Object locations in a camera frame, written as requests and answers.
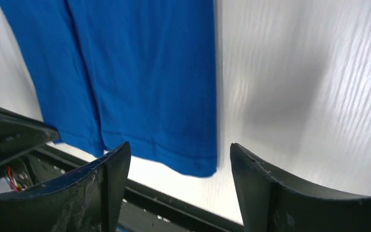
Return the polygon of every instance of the white backdrop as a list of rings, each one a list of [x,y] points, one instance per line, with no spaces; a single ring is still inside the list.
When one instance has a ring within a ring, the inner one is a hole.
[[[129,178],[242,223],[228,153],[238,142],[312,182],[371,195],[371,1],[216,4],[218,171],[199,179],[133,158]],[[1,11],[0,106],[42,119]]]

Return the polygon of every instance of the wire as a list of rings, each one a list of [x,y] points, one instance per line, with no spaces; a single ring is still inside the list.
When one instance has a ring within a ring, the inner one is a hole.
[[[11,179],[10,179],[10,177],[9,177],[9,175],[8,175],[8,167],[6,167],[6,169],[5,169],[5,176],[6,176],[6,178],[5,178],[5,181],[6,181],[6,183],[8,184],[8,186],[9,186],[9,188],[12,190],[12,191],[14,191],[15,189],[14,189],[14,186],[13,186],[13,184],[12,184],[12,182],[11,182]]]
[[[16,183],[14,177],[12,176],[12,169],[11,169],[11,167],[9,167],[9,166],[8,166],[8,177],[9,177],[9,183],[10,183],[10,184],[9,184],[9,187],[10,187],[12,190],[15,190],[15,191],[17,191],[17,192],[22,191],[22,186],[21,186],[21,188],[19,188],[19,187],[17,186],[17,183]]]

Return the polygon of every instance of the black metal frame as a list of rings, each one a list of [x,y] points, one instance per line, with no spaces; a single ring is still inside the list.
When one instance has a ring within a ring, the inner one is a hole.
[[[16,162],[25,164],[30,156]],[[15,184],[8,172],[8,184],[17,192],[0,193],[0,231],[115,231],[130,159],[129,143],[124,143],[91,163],[24,190],[16,187],[21,184]],[[38,159],[35,163],[35,168],[50,172]],[[30,179],[32,170],[26,175],[25,165],[17,168],[21,179]]]
[[[51,146],[30,153],[49,157],[57,166],[77,168],[87,162]],[[243,232],[242,225],[179,199],[127,180],[119,225],[130,232]]]
[[[58,138],[55,128],[0,108],[0,166]]]
[[[371,197],[309,182],[239,144],[230,158],[246,232],[371,232]]]

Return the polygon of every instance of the red wire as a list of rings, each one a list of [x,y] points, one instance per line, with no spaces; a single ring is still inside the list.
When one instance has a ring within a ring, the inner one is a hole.
[[[20,192],[20,189],[15,185],[15,180],[14,180],[14,177],[12,176],[11,167],[8,167],[8,176],[9,176],[11,185],[15,188],[15,191]]]

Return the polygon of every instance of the blue fabric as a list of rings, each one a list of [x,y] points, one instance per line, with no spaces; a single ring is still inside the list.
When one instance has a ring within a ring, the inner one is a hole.
[[[212,0],[0,0],[62,141],[216,171]]]

